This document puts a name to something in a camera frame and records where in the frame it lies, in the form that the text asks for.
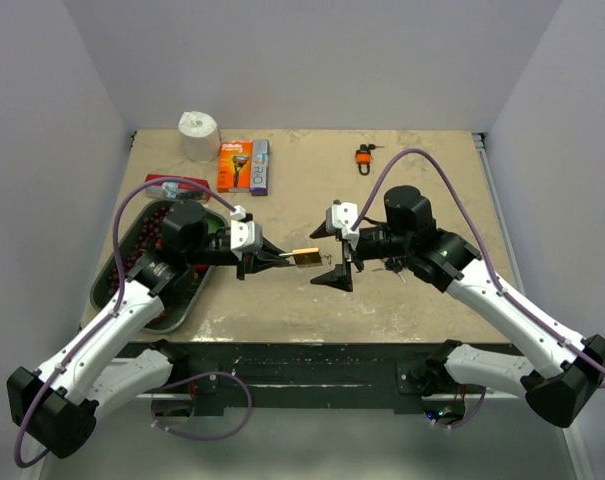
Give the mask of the dark red grape bunch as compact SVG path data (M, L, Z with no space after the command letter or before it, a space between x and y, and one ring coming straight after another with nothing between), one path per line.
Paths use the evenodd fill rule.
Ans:
M149 203L120 239L120 253L127 273L160 235L160 227L172 202L158 200ZM110 255L93 288L93 300L103 306L115 293L119 282L113 255Z

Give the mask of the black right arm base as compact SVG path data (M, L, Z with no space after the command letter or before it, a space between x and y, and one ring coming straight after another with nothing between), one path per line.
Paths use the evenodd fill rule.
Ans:
M461 341L446 340L426 356L402 359L395 366L399 392L418 397L427 420L436 425L453 427L467 414L467 386L454 381L444 368L461 346Z

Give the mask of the red toothpaste box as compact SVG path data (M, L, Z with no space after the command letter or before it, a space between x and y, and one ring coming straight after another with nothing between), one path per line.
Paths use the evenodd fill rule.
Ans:
M204 179L180 175L148 174L145 181L154 181L153 185L145 189L145 195L149 198L196 200L201 203L206 203L210 199L209 193L195 186L198 184L209 189L209 182Z

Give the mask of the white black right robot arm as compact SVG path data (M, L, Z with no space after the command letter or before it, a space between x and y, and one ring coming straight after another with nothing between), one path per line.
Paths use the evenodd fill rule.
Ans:
M413 186L384 195L386 219L356 225L357 206L336 200L311 238L333 237L342 260L314 285L346 292L351 271L368 260L397 260L416 278L463 303L517 348L501 354L447 340L407 374L421 395L459 385L504 392L526 401L543 420L567 428L604 380L605 338L589 338L560 324L501 280L485 256L460 235L437 227L431 203Z

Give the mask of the orange razor box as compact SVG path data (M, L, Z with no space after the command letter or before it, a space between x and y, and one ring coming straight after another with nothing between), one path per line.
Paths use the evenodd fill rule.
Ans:
M221 144L217 175L217 190L220 193L250 190L252 147L251 142Z

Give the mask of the green lime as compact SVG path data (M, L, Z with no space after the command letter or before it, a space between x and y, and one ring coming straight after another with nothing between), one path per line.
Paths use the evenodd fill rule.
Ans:
M224 229L227 224L223 218L220 218L215 215L206 215L206 222L208 226L208 233L214 234L220 229Z

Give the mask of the black padlock with keys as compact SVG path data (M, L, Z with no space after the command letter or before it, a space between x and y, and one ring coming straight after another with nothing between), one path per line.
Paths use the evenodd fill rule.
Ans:
M396 275L404 285L406 285L407 281L404 277L405 270L406 265L401 258L386 258L381 261L380 266L373 269L373 272L391 272Z

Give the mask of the brass padlock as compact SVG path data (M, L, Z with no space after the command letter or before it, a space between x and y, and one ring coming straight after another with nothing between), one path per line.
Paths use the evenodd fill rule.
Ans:
M281 253L280 257L296 268L313 268L323 264L323 257L318 247L294 249L290 252Z

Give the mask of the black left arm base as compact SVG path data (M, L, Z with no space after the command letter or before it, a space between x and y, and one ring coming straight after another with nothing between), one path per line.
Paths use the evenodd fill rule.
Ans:
M234 382L224 379L219 361L202 357L198 349L159 340L151 349L163 354L171 364L168 380L154 392L177 395L188 399L192 415L198 417L221 417L228 407L226 394L236 394Z

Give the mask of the white toilet paper roll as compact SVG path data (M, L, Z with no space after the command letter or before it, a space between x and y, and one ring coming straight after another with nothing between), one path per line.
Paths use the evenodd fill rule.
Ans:
M208 163L218 157L221 136L217 122L210 115L198 111L184 112L178 122L178 132L189 160Z

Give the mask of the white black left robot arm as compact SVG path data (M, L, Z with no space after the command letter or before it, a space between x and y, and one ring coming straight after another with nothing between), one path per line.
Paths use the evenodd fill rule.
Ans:
M118 371L106 369L131 338L166 311L198 267L232 266L239 279L289 266L283 250L264 238L240 206L217 230L196 201L169 205L147 249L126 272L94 319L37 368L17 368L7 379L10 414L18 427L14 460L22 468L26 436L59 459L77 452L98 421L145 391L182 390L189 380L183 362L149 348Z

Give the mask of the orange padlock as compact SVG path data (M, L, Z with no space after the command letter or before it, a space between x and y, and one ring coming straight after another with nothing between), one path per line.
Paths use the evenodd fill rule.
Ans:
M361 144L355 151L354 158L360 175L368 176L370 174L370 167L373 158L372 152L381 148L381 145L368 143Z

